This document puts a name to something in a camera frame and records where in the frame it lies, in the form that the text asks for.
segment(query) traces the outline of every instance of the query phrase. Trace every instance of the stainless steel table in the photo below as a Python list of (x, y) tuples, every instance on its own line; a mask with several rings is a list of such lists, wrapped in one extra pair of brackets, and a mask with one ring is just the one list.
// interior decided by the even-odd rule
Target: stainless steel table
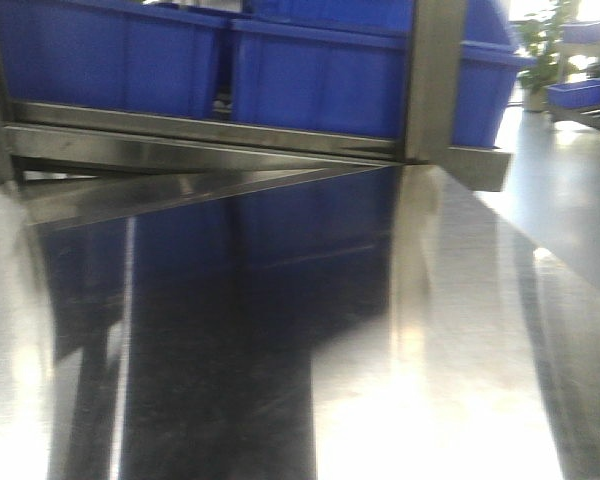
[(0, 479), (600, 479), (600, 295), (436, 167), (0, 188)]

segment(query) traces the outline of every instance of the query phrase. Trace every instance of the metal shelf frame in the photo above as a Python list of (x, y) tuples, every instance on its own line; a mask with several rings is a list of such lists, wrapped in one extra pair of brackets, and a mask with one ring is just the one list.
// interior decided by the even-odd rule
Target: metal shelf frame
[(446, 0), (416, 1), (408, 114), (397, 141), (14, 101), (0, 62), (0, 183), (19, 169), (106, 176), (437, 164), (469, 188), (499, 190), (509, 153), (450, 144), (465, 11), (466, 0), (453, 9)]

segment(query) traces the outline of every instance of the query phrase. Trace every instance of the potted plant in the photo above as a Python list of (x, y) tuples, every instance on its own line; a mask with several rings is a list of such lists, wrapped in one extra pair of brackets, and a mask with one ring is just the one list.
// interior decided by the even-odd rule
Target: potted plant
[[(557, 44), (562, 38), (562, 25), (575, 18), (579, 0), (551, 0), (550, 6), (526, 15), (518, 25), (520, 40), (527, 55), (536, 59), (536, 64), (522, 70), (518, 79), (524, 90), (524, 108), (527, 111), (545, 110), (545, 87), (558, 82)], [(565, 74), (578, 69), (567, 63)]]

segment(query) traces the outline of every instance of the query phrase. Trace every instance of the bin rim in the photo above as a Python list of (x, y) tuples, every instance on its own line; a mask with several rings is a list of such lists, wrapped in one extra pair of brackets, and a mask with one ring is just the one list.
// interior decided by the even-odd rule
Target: bin rim
[[(28, 3), (29, 0), (16, 0), (19, 3)], [(123, 2), (120, 0), (55, 0), (51, 3), (74, 5), (77, 7), (108, 10), (115, 13), (122, 13), (147, 19), (159, 18), (172, 22), (185, 23), (189, 25), (198, 25), (203, 27), (226, 28), (229, 19), (213, 15), (204, 15), (182, 10), (171, 10), (167, 8), (148, 8), (149, 5), (142, 5), (133, 2)]]
[(524, 57), (497, 47), (497, 44), (462, 42), (462, 58), (463, 60), (506, 65), (518, 69), (531, 67), (536, 64), (536, 59), (533, 57)]
[(383, 37), (404, 38), (405, 36), (410, 35), (410, 32), (407, 30), (396, 30), (392, 28), (378, 27), (374, 25), (359, 25), (355, 23), (341, 22), (338, 20), (294, 18), (288, 15), (274, 14), (254, 14), (253, 18), (255, 20), (260, 20), (268, 23), (277, 23), (280, 25), (295, 25), (297, 27), (319, 28), (369, 35), (381, 35)]
[(291, 24), (271, 23), (261, 20), (232, 20), (233, 30), (246, 33), (260, 33), (271, 36), (298, 38), (314, 42), (333, 42), (365, 47), (405, 50), (406, 33), (389, 31), (388, 34), (370, 34), (355, 31), (329, 30), (326, 28), (296, 26)]
[(600, 78), (588, 78), (586, 80), (581, 80), (580, 82), (554, 83), (553, 85), (549, 85), (547, 90), (552, 90), (555, 92), (568, 92), (575, 89), (594, 88), (599, 86)]

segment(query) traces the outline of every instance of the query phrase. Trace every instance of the metal rail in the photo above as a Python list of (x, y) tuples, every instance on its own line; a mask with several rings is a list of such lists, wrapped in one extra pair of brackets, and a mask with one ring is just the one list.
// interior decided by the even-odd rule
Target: metal rail
[(600, 105), (574, 109), (549, 105), (548, 108), (554, 121), (571, 120), (600, 130)]

